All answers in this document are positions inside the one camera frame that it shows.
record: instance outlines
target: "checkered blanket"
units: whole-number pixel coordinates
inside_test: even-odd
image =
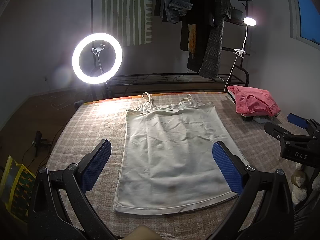
[[[185,97],[186,94],[153,95],[153,102],[155,105],[176,104]],[[287,179],[290,179],[295,170],[295,163],[279,156],[279,142],[264,132],[262,124],[244,122],[225,93],[193,93],[192,97],[199,103],[212,101],[215,104],[222,123],[250,164],[260,171],[274,172],[276,168],[281,168],[285,171]],[[112,145],[111,157],[93,190],[86,193],[91,205],[107,227],[118,236],[125,236],[138,225],[144,224],[156,232],[169,233],[181,240],[205,239],[227,215],[234,199],[201,210],[161,216],[131,215],[113,210],[124,151],[125,110],[136,108],[143,103],[145,99],[142,97],[129,97],[81,106],[57,141],[47,168],[51,171],[61,170],[70,163],[78,163],[101,139],[108,139]],[[290,124],[284,114],[280,114],[276,123],[292,133],[299,134],[298,128]],[[65,191],[61,191],[61,195],[71,221],[76,227],[81,228]],[[249,225],[257,205],[258,199],[245,225]]]

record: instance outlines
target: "window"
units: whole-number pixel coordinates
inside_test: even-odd
[[[320,49],[320,0],[289,0],[291,37]]]

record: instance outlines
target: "screw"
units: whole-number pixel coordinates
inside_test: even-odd
[[[256,168],[255,168],[254,166],[252,166],[252,165],[248,165],[248,166],[247,166],[247,170],[248,170],[248,171],[255,171]]]
[[[277,173],[278,173],[279,175],[283,175],[283,174],[284,174],[284,171],[281,170],[281,169],[277,169]]]
[[[76,168],[77,168],[77,164],[75,164],[75,163],[71,163],[69,166],[68,166],[68,170],[69,171],[73,171],[73,170],[75,170]]]
[[[46,170],[47,170],[47,168],[46,168],[46,167],[41,167],[41,168],[39,169],[39,172],[40,172],[40,173],[45,173],[45,172],[46,172]]]

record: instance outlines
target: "folded clothes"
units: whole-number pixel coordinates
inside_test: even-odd
[[[236,112],[239,114],[277,116],[281,111],[268,90],[242,86],[229,86],[227,89],[235,95]]]

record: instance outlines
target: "white tank top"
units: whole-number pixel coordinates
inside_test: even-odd
[[[225,201],[232,192],[212,157],[223,141],[245,165],[212,102],[198,104],[190,95],[179,104],[148,101],[126,111],[124,155],[113,208],[161,215],[203,208]]]

